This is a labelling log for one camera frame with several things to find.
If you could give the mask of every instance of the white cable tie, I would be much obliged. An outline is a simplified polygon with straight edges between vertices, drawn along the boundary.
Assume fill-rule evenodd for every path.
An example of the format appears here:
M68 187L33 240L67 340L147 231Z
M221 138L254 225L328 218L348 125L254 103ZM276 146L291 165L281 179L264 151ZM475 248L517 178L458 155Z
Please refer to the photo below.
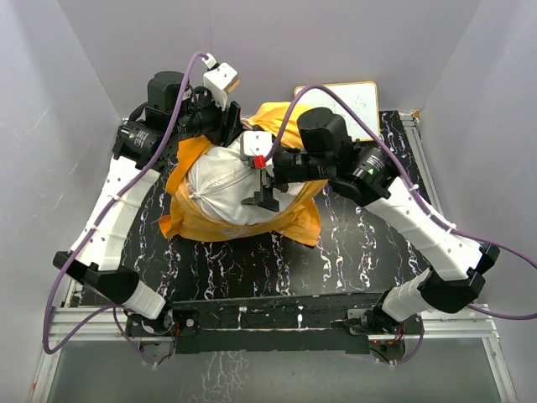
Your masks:
M108 197L111 197L112 199L114 199L116 202L123 202L125 204L128 204L129 206L132 206L132 207L135 207L135 208L140 208L142 205L141 204L138 204L138 203L135 203L133 201L130 201L124 197L121 197L121 196L118 196L118 195L108 195Z
M449 228L446 230L447 234L449 235L451 231L453 231L456 228L456 224L453 222L450 222Z

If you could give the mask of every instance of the orange fabric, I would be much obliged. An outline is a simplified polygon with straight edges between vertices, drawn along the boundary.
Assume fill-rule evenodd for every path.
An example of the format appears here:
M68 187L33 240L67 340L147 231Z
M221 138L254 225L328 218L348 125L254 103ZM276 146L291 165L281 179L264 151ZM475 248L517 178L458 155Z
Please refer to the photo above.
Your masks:
M275 135L288 106L288 102L265 103L256 115L248 119L248 123L258 124ZM297 105L285 129L283 145L296 148L302 146L296 119L308 109L303 105ZM227 241L276 231L299 243L315 246L321 232L321 219L312 198L321 191L326 181L306 183L293 203L269 222L238 226L217 221L208 217L190 198L186 177L189 168L211 147L211 142L205 137L180 143L179 164L166 183L166 191L172 195L170 215L162 217L159 221L160 230L166 238L180 235L197 241Z

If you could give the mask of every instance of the white board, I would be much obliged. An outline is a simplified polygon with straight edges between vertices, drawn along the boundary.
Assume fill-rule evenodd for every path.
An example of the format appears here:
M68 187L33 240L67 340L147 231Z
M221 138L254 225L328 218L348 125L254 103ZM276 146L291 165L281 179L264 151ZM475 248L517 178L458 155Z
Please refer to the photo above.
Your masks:
M377 85L372 81L349 82L342 84L325 84L336 93L358 117L375 133L379 133ZM304 87L295 88L295 95ZM334 113L342 115L347 122L347 132L353 140L371 140L371 137L354 121L339 103L321 90L310 90L300 99L300 103L311 107L328 107Z

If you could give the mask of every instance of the white wall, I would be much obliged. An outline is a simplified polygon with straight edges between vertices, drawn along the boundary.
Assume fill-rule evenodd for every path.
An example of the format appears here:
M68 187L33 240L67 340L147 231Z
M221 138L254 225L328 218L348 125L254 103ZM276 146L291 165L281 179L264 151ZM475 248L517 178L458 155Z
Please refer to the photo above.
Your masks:
M0 2L0 401L26 401L52 258L102 186L118 115L54 0Z
M460 228L537 258L537 3L484 1L422 112L442 206ZM537 272L504 252L487 273L494 311L537 311ZM522 402L537 400L537 321L497 320Z
M479 0L59 0L116 109L196 50L238 69L245 114L296 86L374 80L382 109L422 108Z

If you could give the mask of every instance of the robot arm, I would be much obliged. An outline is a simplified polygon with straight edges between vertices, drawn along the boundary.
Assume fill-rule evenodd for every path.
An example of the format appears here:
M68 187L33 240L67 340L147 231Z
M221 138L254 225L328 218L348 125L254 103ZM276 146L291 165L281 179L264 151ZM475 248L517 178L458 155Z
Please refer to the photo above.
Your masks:
M298 119L304 149L281 149L274 156L274 184L328 179L332 189L382 218L429 261L415 279L386 291L367 327L391 329L408 317L432 308L455 313L474 301L499 249L459 237L434 223L418 206L392 161L381 149L353 143L341 116L315 108ZM429 206L449 228L447 222Z
M93 228L96 217L110 198L116 203L101 221L90 241L77 255L67 274L85 287L105 296L113 303L136 312L146 328L162 330L165 327L166 301L147 287L134 270L121 265L121 252L143 199L160 177L170 157L176 154L177 144L204 134L212 143L229 145L241 132L240 106L227 105L228 94L240 82L237 72L227 63L218 64L213 56L204 60L208 72L204 86L190 88L182 99L180 115L165 152L157 164L122 197L117 193L130 182L153 157L169 124L183 80L175 71L157 73L148 83L148 101L138 107L129 120L117 130L113 157L101 195L80 237L70 252L58 252L54 266L60 269L71 251L82 242Z
M182 100L184 105L166 152L142 180L117 199L99 228L92 228L102 206L110 197L117 198L117 191L123 184L136 176L154 155L171 117L182 75L162 72L149 82L148 102L134 111L119 128L102 193L89 223L70 249L74 250L90 229L96 229L67 274L115 304L134 311L131 318L150 332L166 332L173 321L186 321L186 327L192 327L192 323L197 323L196 319L190 317L192 322L189 325L184 317L185 309L191 312L191 309L205 307L194 302L191 306L182 304L181 307L178 303L171 304L147 287L136 271L121 265L121 251L133 219L167 159L175 154L179 141L203 133L214 144L227 146L242 133L240 107L235 102L231 102L229 107L224 106L227 94L238 84L237 72L226 64L218 65L211 57L206 63L210 70L204 75L205 86L190 89L190 94ZM143 112L145 119L140 121L138 119ZM326 108L315 108L299 117L298 126L304 148L280 148L268 162L272 167L270 175L261 161L262 155L259 158L260 155L248 150L266 149L265 143L258 147L255 142L260 139L270 146L272 134L264 136L255 131L244 132L242 141L247 143L243 144L242 157L252 168L260 170L261 189L243 203L277 211L279 207L270 200L272 188L284 189L291 182L328 179L334 191L392 225L431 263L431 267L417 278L386 291L372 310L365 311L362 327L392 332L394 327L416 313L430 308L456 312L478 296L485 282L482 275L494 265L498 249L460 238L432 222L410 195L388 156L380 149L353 143L347 136L341 116ZM58 252L54 259L55 267L61 268L69 256L70 252ZM326 304L330 307L334 303L331 299L334 297L314 296L307 302L314 305L327 300ZM259 304L264 307L276 303L286 306L298 304L283 300L266 300ZM246 304L238 300L233 303ZM179 315L176 318L172 317L174 311Z

